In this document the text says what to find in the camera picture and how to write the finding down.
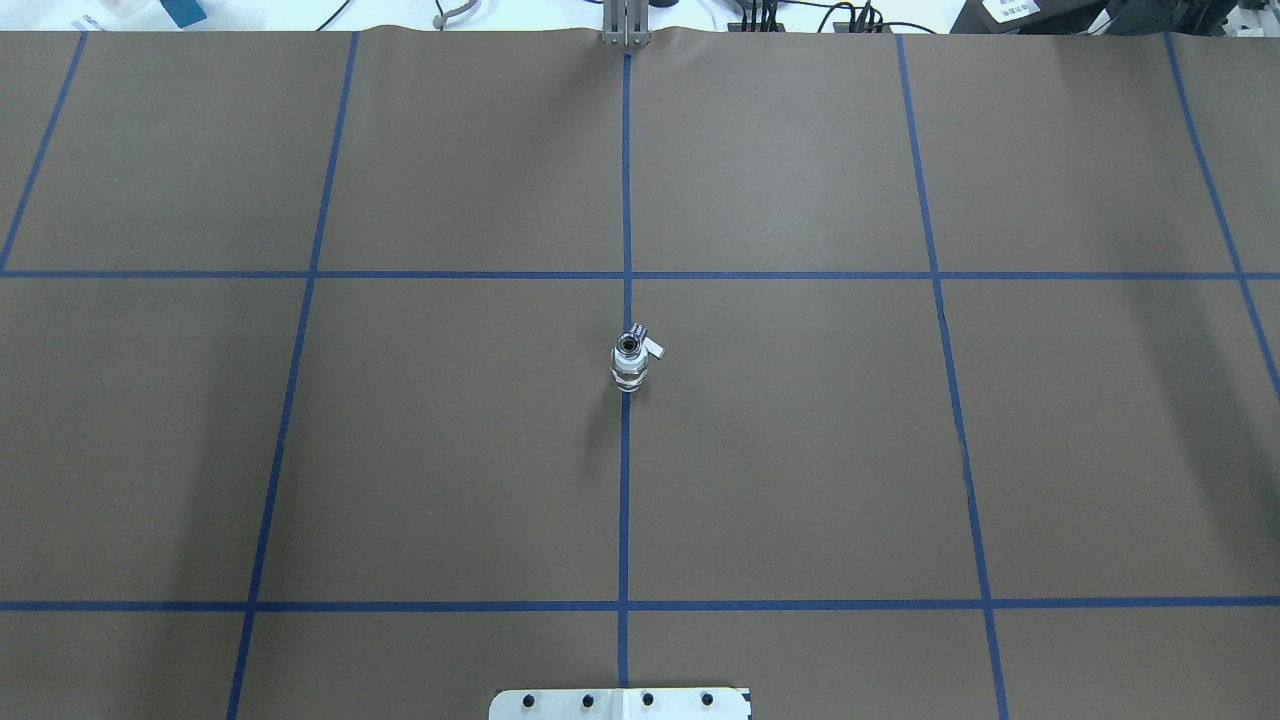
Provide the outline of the small chrome pipe fitting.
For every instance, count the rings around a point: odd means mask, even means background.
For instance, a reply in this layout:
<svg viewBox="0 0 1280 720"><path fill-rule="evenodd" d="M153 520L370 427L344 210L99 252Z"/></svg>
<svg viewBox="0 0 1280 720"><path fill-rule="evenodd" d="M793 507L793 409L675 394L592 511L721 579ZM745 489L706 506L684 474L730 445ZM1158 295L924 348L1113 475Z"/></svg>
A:
<svg viewBox="0 0 1280 720"><path fill-rule="evenodd" d="M614 355L626 363L634 363L644 351L644 338L632 332L621 333L616 345Z"/></svg>

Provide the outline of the aluminium frame post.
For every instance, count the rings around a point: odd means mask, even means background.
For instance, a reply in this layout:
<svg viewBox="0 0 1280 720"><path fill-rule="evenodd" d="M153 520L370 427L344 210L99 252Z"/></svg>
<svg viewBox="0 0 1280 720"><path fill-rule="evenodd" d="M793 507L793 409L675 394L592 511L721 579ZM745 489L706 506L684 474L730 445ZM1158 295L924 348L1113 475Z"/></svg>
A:
<svg viewBox="0 0 1280 720"><path fill-rule="evenodd" d="M650 3L646 0L604 0L602 44L605 47L637 50L652 41Z"/></svg>

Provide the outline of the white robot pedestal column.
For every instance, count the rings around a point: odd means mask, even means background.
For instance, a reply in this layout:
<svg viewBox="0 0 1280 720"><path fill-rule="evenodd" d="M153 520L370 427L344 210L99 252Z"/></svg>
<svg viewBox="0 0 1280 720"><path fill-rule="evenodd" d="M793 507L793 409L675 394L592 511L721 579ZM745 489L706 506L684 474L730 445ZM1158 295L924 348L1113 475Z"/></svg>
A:
<svg viewBox="0 0 1280 720"><path fill-rule="evenodd" d="M751 719L732 687L544 688L499 692L489 719Z"/></svg>

